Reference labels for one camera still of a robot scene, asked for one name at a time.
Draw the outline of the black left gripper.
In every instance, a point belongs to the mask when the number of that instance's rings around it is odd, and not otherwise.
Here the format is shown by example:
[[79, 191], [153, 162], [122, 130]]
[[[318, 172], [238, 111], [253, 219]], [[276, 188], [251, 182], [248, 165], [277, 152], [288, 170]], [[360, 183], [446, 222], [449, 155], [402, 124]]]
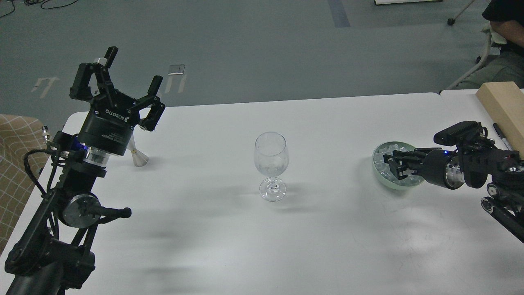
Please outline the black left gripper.
[[[134, 127], [139, 125], [142, 129], [153, 131], [165, 110], [165, 104], [158, 96], [163, 81], [161, 75], [152, 78], [147, 94], [138, 100], [125, 93], [117, 93], [109, 69], [118, 50], [118, 47], [111, 46], [103, 58], [80, 64], [70, 88], [70, 98], [90, 104], [77, 140], [86, 146], [122, 156]], [[97, 95], [90, 88], [92, 78], [97, 81]], [[147, 107], [150, 107], [148, 114], [141, 118], [139, 112]]]

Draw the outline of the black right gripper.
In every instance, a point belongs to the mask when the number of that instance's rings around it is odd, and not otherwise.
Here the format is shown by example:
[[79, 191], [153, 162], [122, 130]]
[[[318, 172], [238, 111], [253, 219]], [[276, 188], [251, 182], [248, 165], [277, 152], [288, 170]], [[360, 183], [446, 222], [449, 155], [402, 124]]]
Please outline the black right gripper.
[[447, 189], [458, 189], [464, 184], [458, 156], [439, 147], [415, 148], [413, 151], [393, 150], [392, 154], [386, 154], [382, 158], [398, 180], [407, 179], [411, 175]]

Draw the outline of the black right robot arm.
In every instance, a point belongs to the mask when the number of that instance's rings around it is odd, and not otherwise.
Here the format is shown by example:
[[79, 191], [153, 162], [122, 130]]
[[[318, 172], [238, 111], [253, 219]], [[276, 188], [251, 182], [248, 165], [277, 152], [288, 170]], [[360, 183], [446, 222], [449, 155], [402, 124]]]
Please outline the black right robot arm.
[[[487, 129], [475, 121], [463, 121], [434, 135], [439, 147], [392, 151], [382, 158], [393, 177], [410, 175], [447, 189], [462, 185], [486, 186], [482, 208], [518, 240], [524, 239], [523, 160], [519, 152], [501, 150], [488, 138]], [[441, 146], [454, 146], [443, 150]]]

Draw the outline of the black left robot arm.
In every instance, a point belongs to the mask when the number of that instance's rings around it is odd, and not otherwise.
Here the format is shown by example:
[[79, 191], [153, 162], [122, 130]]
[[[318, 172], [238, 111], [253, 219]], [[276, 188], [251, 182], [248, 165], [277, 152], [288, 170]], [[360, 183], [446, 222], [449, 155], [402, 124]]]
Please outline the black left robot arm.
[[165, 110], [157, 95], [163, 77], [152, 78], [144, 97], [126, 95], [109, 73], [117, 52], [109, 47], [103, 58], [79, 65], [70, 97], [90, 103], [80, 132], [51, 138], [44, 126], [45, 148], [24, 155], [24, 169], [42, 200], [6, 258], [5, 271], [14, 275], [8, 295], [63, 295], [82, 288], [95, 269], [91, 248], [98, 226], [132, 215], [127, 207], [102, 206], [92, 188], [106, 175], [111, 155], [130, 151], [135, 166], [148, 163], [136, 149], [133, 131], [153, 131], [159, 122]]

